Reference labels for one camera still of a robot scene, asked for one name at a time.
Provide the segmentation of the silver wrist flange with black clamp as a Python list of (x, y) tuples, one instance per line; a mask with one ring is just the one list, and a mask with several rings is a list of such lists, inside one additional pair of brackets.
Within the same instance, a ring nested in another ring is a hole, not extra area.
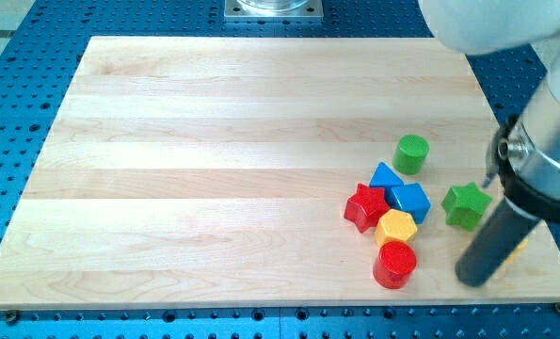
[(560, 223), (560, 101), (547, 80), (523, 112), (510, 116), (492, 137), (482, 187), (494, 178), (520, 210)]

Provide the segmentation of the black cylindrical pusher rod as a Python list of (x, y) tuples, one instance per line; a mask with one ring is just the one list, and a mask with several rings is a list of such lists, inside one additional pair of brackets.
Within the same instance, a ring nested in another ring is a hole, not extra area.
[(457, 278), (471, 287), (485, 284), (540, 221), (503, 198), (456, 262)]

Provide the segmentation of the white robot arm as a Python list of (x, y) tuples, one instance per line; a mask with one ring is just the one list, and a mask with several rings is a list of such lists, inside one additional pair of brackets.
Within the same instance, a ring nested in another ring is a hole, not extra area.
[[(423, 0), (432, 34), (478, 56), (560, 35), (560, 1)], [(560, 223), (560, 50), (523, 112), (492, 138), (484, 186), (498, 178), (504, 197), (456, 262), (458, 279), (483, 285), (542, 221)]]

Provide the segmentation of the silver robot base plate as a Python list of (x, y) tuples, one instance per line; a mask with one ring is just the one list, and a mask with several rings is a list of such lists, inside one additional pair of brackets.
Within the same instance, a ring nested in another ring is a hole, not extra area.
[(322, 0), (225, 0), (223, 11), (234, 20), (324, 17)]

